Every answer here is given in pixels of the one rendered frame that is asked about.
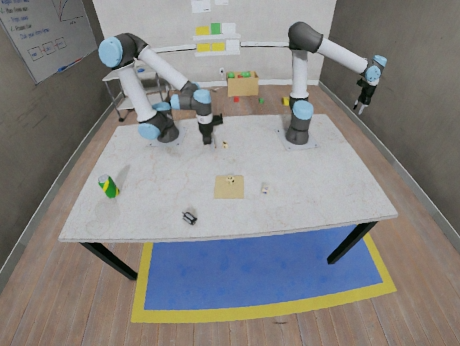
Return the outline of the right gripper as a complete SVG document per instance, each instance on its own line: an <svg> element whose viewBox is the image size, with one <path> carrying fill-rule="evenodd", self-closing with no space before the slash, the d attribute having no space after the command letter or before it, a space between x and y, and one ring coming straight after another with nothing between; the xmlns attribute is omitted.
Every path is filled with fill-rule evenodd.
<svg viewBox="0 0 460 346"><path fill-rule="evenodd" d="M223 124L222 114L221 117L213 116L213 120L212 113L209 116L202 117L196 115L196 117L198 119L199 132L202 134L203 144L210 145L211 152L215 152L214 137L211 136L211 133L213 132L213 126Z"/></svg>

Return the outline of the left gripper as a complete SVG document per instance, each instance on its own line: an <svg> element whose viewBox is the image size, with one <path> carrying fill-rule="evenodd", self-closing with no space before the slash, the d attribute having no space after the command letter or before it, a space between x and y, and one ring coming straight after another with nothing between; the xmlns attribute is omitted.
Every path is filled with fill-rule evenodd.
<svg viewBox="0 0 460 346"><path fill-rule="evenodd" d="M361 80L357 81L357 85L362 87L362 90L361 90L361 94L358 97L358 100L355 100L355 104L353 106L353 110L355 110L356 107L357 107L358 102L360 101L362 103L358 114L362 113L364 106L368 106L370 104L371 97L375 92L375 89L377 87L377 84L378 84L380 78L378 78L378 80L376 80L375 82L370 82L370 81L368 81L366 79L364 81L362 79L363 78L361 78Z"/></svg>

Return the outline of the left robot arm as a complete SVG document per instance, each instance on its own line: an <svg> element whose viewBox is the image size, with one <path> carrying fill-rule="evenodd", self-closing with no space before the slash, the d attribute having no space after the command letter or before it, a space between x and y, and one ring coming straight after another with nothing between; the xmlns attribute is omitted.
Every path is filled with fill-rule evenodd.
<svg viewBox="0 0 460 346"><path fill-rule="evenodd" d="M359 57L325 39L323 34L305 23L297 21L288 29L291 33L288 32L289 49L292 51L292 92L289 99L292 117L285 138L295 145L308 143L308 130L313 115L313 106L308 102L309 93L306 91L308 52L318 53L363 76L370 82L381 77L380 74L387 61L385 57L378 55L375 55L373 59Z"/></svg>

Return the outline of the tan flat mat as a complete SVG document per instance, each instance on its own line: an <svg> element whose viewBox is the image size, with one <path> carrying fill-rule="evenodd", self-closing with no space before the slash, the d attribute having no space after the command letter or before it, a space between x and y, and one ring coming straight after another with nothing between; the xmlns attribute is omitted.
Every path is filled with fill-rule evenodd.
<svg viewBox="0 0 460 346"><path fill-rule="evenodd" d="M244 199L244 176L233 176L235 182L226 182L228 176L216 176L214 198Z"/></svg>

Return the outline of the green and yellow drink can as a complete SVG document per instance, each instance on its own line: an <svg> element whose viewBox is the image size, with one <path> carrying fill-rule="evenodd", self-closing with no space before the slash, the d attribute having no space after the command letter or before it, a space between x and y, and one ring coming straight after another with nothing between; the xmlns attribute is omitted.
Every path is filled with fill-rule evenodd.
<svg viewBox="0 0 460 346"><path fill-rule="evenodd" d="M98 178L98 184L108 198L115 198L119 194L119 189L108 174L103 174Z"/></svg>

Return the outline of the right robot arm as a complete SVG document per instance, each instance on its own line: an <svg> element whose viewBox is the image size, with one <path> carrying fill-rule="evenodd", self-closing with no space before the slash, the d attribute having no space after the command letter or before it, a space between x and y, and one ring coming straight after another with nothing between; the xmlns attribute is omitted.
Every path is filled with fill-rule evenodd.
<svg viewBox="0 0 460 346"><path fill-rule="evenodd" d="M208 116L212 113L210 92L205 89L199 90L198 83L190 82L138 36L122 33L105 39L100 44L99 56L106 66L112 67L112 71L118 74L138 114L138 132L143 138L157 138L161 143L168 143L179 137L179 130L174 124L169 103L160 102L151 106L134 68L134 58L143 61L181 92L171 97L173 109L196 110L198 116Z"/></svg>

